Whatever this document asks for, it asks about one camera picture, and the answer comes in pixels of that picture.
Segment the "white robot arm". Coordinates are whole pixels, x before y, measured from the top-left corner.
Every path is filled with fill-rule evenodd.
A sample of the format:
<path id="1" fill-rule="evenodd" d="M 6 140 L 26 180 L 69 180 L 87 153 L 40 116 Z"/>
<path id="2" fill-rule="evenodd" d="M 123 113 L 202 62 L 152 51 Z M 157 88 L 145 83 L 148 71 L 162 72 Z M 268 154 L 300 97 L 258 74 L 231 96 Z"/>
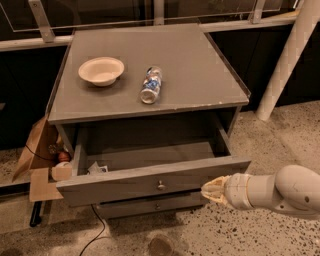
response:
<path id="1" fill-rule="evenodd" d="M 288 165 L 272 175 L 236 173 L 205 183 L 201 194 L 236 210 L 267 209 L 296 218 L 320 218 L 320 174 Z"/>

